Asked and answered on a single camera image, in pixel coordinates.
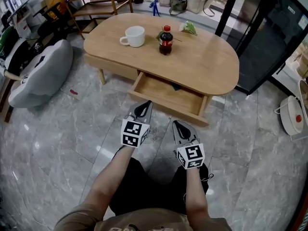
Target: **wooden coffee table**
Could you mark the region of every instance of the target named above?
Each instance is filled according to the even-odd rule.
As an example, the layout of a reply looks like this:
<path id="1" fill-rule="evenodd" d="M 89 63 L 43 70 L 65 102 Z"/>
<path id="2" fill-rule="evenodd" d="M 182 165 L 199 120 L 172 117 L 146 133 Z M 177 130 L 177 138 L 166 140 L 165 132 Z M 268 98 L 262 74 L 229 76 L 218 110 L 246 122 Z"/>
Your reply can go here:
<path id="1" fill-rule="evenodd" d="M 158 33 L 171 26 L 174 40 L 170 55 L 159 53 Z M 139 48 L 119 43 L 130 26 L 145 28 Z M 108 18 L 84 42 L 86 62 L 99 69 L 135 80 L 128 93 L 152 100 L 160 109 L 189 122 L 206 126 L 203 113 L 212 96 L 230 92 L 239 78 L 239 59 L 222 38 L 196 28 L 198 36 L 179 32 L 180 22 L 137 13 Z M 175 90 L 171 82 L 181 86 Z"/>

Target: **bottle cap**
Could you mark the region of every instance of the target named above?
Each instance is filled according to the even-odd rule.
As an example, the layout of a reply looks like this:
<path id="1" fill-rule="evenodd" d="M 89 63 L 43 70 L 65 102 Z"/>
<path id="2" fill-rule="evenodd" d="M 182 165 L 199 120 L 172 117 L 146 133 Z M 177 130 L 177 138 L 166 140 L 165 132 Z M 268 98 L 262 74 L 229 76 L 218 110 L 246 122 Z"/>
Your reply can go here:
<path id="1" fill-rule="evenodd" d="M 164 26 L 164 31 L 165 32 L 170 32 L 171 27 L 170 26 Z"/>

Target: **white mug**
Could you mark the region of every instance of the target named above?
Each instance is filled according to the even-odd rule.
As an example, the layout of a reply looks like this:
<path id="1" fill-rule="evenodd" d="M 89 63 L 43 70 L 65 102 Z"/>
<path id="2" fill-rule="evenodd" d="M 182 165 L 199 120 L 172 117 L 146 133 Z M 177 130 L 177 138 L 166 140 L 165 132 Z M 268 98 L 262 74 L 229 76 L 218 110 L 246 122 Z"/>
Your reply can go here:
<path id="1" fill-rule="evenodd" d="M 131 26 L 125 31 L 125 37 L 120 38 L 120 43 L 131 47 L 140 47 L 144 44 L 144 28 L 142 26 Z"/>

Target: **open drawer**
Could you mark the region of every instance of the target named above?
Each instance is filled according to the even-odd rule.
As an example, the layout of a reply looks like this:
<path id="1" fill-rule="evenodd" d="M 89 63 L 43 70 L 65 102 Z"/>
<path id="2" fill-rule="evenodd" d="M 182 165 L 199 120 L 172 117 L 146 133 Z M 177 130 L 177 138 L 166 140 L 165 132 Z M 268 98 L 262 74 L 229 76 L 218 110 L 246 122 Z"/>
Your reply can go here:
<path id="1" fill-rule="evenodd" d="M 140 72 L 128 93 L 133 99 L 151 100 L 158 109 L 200 126 L 207 126 L 202 117 L 207 96 L 181 87 L 174 90 L 170 81 Z"/>

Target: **table drawer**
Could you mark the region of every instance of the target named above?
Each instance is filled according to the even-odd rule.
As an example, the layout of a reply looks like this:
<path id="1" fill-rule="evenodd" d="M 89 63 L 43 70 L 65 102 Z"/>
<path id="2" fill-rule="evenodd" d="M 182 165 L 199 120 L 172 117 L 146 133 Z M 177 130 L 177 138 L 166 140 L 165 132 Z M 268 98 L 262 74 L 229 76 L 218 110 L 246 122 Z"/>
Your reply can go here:
<path id="1" fill-rule="evenodd" d="M 207 97 L 181 87 L 175 91 L 170 81 L 141 72 L 129 94 L 139 100 L 151 100 L 156 107 L 200 126 L 207 126 L 202 117 Z"/>
<path id="2" fill-rule="evenodd" d="M 121 64 L 117 64 L 114 62 L 106 61 L 104 59 L 91 56 L 89 54 L 84 54 L 84 59 L 87 64 L 92 67 L 96 67 L 102 70 L 107 70 L 116 75 L 120 75 L 132 80 L 136 80 L 138 77 L 138 73 L 136 69 L 131 67 L 127 67 Z"/>

